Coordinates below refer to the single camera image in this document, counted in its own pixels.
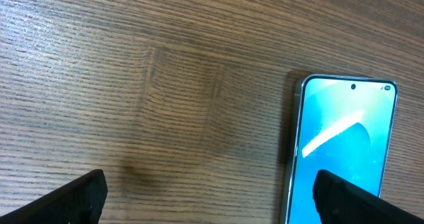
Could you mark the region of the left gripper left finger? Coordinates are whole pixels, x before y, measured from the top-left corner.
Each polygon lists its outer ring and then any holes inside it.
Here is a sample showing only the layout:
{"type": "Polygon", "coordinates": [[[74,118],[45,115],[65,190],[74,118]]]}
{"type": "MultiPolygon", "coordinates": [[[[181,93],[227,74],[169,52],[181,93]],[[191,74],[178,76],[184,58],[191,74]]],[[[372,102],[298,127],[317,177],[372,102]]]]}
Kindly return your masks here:
{"type": "Polygon", "coordinates": [[[1,222],[98,224],[107,192],[103,171],[92,170],[49,194],[1,216],[1,222]]]}

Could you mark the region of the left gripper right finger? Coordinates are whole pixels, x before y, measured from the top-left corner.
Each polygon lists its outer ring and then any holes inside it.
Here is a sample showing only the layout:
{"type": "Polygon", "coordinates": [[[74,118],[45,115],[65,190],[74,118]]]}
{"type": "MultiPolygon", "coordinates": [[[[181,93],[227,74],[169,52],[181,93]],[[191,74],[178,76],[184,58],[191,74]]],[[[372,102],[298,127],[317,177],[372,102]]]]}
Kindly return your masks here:
{"type": "Polygon", "coordinates": [[[319,170],[313,199],[322,224],[423,224],[423,220],[327,171],[319,170]]]}

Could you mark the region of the blue Galaxy smartphone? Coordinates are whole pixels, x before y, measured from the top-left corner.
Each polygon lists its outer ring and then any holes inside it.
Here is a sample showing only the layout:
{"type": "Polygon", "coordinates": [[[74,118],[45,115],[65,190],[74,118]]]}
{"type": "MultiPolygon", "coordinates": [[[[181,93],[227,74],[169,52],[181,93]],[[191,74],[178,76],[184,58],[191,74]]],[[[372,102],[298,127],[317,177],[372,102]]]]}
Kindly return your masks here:
{"type": "Polygon", "coordinates": [[[395,81],[311,74],[295,87],[281,223],[320,223],[319,170],[380,196],[398,98],[395,81]]]}

